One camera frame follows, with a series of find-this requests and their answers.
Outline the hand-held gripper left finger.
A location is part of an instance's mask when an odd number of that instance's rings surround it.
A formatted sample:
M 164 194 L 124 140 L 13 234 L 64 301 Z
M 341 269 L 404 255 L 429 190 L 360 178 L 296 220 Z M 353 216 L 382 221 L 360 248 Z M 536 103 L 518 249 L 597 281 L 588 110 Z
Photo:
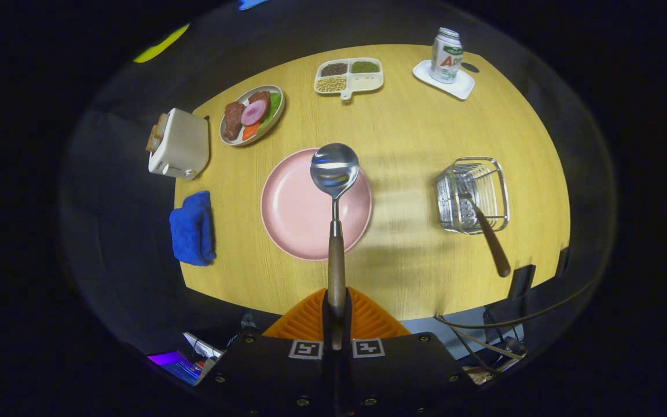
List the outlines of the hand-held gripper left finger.
M 267 330 L 241 332 L 206 366 L 199 395 L 233 416 L 333 416 L 325 297 L 321 288 Z

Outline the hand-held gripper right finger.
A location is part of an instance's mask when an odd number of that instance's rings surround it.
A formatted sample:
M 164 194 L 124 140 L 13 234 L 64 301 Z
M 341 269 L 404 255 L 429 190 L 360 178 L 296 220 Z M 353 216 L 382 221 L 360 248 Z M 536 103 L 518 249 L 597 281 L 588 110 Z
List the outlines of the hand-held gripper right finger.
M 436 416 L 475 395 L 475 383 L 433 332 L 408 332 L 354 288 L 347 303 L 349 340 L 339 364 L 341 416 Z

